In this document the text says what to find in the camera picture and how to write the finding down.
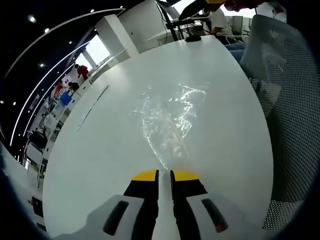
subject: desk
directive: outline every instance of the desk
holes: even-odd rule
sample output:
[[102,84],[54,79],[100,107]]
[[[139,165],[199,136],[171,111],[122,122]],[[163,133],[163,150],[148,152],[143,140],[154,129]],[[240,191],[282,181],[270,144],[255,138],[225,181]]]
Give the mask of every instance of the desk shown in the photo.
[[49,236],[79,230],[90,212],[124,193],[132,176],[162,174],[164,166],[197,173],[208,192],[219,191],[262,227],[273,187],[267,122],[246,75],[213,36],[146,51],[88,89],[49,157]]

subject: black ceiling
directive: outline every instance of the black ceiling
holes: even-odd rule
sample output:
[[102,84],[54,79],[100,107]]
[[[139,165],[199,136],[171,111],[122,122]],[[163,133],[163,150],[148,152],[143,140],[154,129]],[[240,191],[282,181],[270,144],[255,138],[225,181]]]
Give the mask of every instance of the black ceiling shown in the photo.
[[[41,78],[65,55],[77,47],[80,39],[92,28],[105,13],[97,13],[87,16],[71,23],[68,23],[57,30],[48,33],[34,46],[32,46],[16,63],[10,73],[5,77],[9,67],[15,59],[38,37],[44,34],[46,28],[53,27],[70,20],[72,18],[87,14],[91,9],[95,11],[115,9],[123,6],[126,10],[136,6],[144,0],[91,0],[91,1],[7,1],[5,9],[1,13],[1,58],[0,65],[0,124],[5,137],[4,143],[8,147],[10,138],[17,121],[18,115],[26,102],[28,96],[41,80]],[[28,16],[33,15],[36,23],[28,20]],[[92,31],[86,41],[89,41],[96,34]],[[34,97],[43,95],[42,89],[48,87],[62,73],[69,58],[59,64],[37,88],[32,95],[16,127],[14,141],[11,152],[16,152],[26,142],[25,138],[18,137],[23,132],[30,119],[28,113],[29,105]]]

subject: office chair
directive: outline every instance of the office chair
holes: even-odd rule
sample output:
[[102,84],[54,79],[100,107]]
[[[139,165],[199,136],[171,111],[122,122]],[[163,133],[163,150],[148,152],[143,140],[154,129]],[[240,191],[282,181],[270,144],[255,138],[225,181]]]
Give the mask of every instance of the office chair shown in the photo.
[[281,230],[317,174],[320,75],[298,30],[262,15],[252,21],[240,65],[266,117],[273,152],[273,189],[263,228]]

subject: yellow object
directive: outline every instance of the yellow object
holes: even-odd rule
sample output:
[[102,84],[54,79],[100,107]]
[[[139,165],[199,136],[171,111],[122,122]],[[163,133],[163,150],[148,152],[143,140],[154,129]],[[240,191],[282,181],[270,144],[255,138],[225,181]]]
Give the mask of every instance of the yellow object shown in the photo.
[[140,172],[138,175],[134,176],[132,180],[153,182],[156,180],[156,172],[157,172],[157,169],[143,171],[143,172]]
[[226,0],[205,0],[208,4],[222,4]]
[[179,181],[190,181],[190,180],[198,180],[199,177],[190,172],[190,171],[183,171],[183,170],[173,170],[174,179],[176,182]]

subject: mesh office chair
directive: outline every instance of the mesh office chair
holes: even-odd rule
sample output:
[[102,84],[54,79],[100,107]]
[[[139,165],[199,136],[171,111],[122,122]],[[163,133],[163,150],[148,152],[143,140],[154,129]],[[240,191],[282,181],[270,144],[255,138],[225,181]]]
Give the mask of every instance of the mesh office chair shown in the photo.
[[316,176],[320,161],[320,76],[298,30],[256,15],[240,62],[265,114],[273,151],[271,203],[264,228],[281,230]]

